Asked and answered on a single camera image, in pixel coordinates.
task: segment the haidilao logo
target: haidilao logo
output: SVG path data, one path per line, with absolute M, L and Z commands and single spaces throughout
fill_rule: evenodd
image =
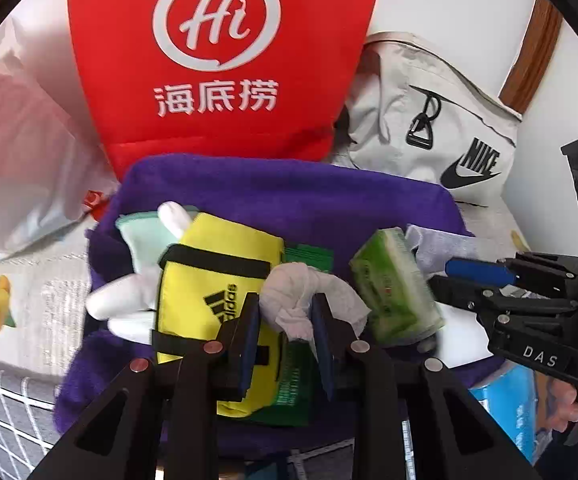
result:
M 280 0 L 158 0 L 152 25 L 171 60 L 192 70 L 224 71 L 269 46 L 280 25 Z

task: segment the nike logo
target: nike logo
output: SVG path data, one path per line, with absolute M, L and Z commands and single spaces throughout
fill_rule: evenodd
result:
M 500 152 L 485 144 L 480 139 L 474 138 L 469 150 L 461 158 L 449 166 L 440 177 L 440 184 L 447 189 L 456 189 L 489 180 L 500 173 L 491 173 L 496 165 Z M 458 166 L 480 173 L 478 175 L 464 176 L 457 172 Z

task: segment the human hand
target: human hand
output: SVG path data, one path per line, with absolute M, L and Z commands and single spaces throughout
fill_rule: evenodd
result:
M 549 381 L 549 400 L 547 401 L 549 418 L 547 425 L 555 431 L 563 433 L 569 422 L 578 421 L 578 403 L 576 389 L 564 381 L 553 379 Z

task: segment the white wall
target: white wall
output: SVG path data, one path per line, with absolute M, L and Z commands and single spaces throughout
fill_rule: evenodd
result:
M 437 44 L 493 95 L 504 85 L 534 0 L 377 0 L 369 33 L 413 32 Z
M 578 256 L 578 202 L 560 146 L 578 139 L 578 37 L 565 23 L 518 131 L 504 200 L 532 250 Z

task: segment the tissue box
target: tissue box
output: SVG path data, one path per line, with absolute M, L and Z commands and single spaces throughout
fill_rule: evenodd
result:
M 440 329 L 444 320 L 400 228 L 376 231 L 352 258 L 369 325 L 382 346 L 407 345 Z

